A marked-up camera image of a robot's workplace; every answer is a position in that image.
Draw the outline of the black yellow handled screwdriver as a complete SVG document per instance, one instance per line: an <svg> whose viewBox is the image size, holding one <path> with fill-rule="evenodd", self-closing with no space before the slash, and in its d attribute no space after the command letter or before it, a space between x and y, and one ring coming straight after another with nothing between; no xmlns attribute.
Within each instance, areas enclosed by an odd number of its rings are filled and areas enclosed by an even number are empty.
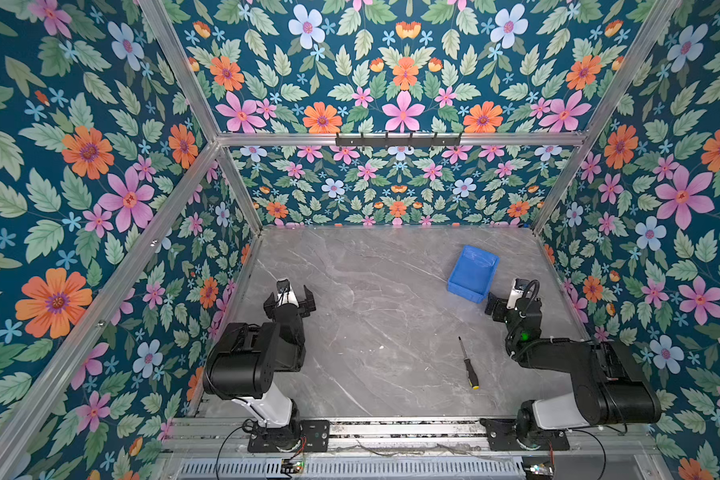
<svg viewBox="0 0 720 480"><path fill-rule="evenodd" d="M466 370L466 374L467 374L467 379L468 379L470 388L473 389L473 390L479 390L479 389L480 389L480 384L479 384L478 375L477 375L477 373L476 373L476 371L475 371L475 369L474 369L474 367L473 367L473 365L472 365L471 359L469 358L469 356L468 356L468 354L467 354L465 345L464 345L463 340L462 340L461 337L458 338L458 342L459 342L460 349L461 349L461 351L462 351L463 363L464 363L464 366L465 366L465 370Z"/></svg>

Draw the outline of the black wall hook rail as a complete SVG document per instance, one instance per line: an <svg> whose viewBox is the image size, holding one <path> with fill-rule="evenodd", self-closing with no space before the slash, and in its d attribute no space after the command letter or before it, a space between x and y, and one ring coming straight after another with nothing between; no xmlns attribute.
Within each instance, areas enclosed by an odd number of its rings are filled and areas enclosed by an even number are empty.
<svg viewBox="0 0 720 480"><path fill-rule="evenodd" d="M373 133L373 134L336 134L334 142L341 147L412 147L414 149L431 147L451 147L461 144L461 134L440 133Z"/></svg>

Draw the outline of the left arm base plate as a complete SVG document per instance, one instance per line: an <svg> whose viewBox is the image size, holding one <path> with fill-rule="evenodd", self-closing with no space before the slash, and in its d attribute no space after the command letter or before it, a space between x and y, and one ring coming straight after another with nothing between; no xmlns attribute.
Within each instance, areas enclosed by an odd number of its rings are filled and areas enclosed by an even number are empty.
<svg viewBox="0 0 720 480"><path fill-rule="evenodd" d="M250 435L249 453L324 453L328 450L331 423L300 420L280 428L257 427Z"/></svg>

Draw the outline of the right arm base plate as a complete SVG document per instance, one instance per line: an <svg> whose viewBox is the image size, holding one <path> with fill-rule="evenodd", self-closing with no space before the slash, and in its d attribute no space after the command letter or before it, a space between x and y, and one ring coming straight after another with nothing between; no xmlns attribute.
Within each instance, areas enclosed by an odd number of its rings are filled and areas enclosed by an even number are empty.
<svg viewBox="0 0 720 480"><path fill-rule="evenodd" d="M542 430L531 422L528 426L517 420L481 418L492 451L569 451L570 443L563 430Z"/></svg>

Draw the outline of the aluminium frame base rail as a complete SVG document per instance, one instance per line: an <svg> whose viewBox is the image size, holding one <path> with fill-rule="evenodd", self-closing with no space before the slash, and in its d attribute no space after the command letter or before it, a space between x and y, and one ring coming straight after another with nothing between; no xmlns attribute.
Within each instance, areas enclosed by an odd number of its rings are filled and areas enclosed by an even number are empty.
<svg viewBox="0 0 720 480"><path fill-rule="evenodd" d="M398 451L453 451L468 454L543 455L555 454L657 454L659 448L645 428L631 425L625 432L616 428L574 427L563 430L569 451L492 451L479 417L336 417L328 420L331 431L324 453ZM250 431L240 418L190 418L176 420L163 441L167 452L246 453Z"/></svg>

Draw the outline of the blue plastic bin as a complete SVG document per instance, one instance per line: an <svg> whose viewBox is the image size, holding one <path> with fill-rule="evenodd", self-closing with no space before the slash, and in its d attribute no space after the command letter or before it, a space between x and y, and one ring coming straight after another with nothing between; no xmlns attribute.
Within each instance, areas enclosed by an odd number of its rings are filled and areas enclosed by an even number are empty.
<svg viewBox="0 0 720 480"><path fill-rule="evenodd" d="M499 263L495 254L464 246L448 278L447 290L473 303L482 303L490 293Z"/></svg>

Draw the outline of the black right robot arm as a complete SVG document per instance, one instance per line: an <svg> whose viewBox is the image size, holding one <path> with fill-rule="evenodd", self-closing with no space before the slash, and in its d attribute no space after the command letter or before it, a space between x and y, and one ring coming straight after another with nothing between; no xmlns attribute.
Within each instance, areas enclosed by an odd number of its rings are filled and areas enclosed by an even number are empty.
<svg viewBox="0 0 720 480"><path fill-rule="evenodd" d="M655 389L619 340L574 340L542 335L537 280L516 279L507 298L487 297L485 312L506 327L505 352L520 367L566 374L571 391L523 402L516 418L482 419L493 450L567 450L567 431L655 424Z"/></svg>

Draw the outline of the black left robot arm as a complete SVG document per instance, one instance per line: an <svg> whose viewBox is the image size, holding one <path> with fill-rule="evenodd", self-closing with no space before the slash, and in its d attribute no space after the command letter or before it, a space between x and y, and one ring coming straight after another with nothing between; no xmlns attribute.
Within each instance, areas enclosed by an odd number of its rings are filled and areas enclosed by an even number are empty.
<svg viewBox="0 0 720 480"><path fill-rule="evenodd" d="M316 311L314 293L298 297L280 279L263 303L267 321L230 323L211 349L202 377L204 390L246 410L247 429L256 440L278 449L304 441L296 402L275 384L275 374L298 373L306 357L304 319Z"/></svg>

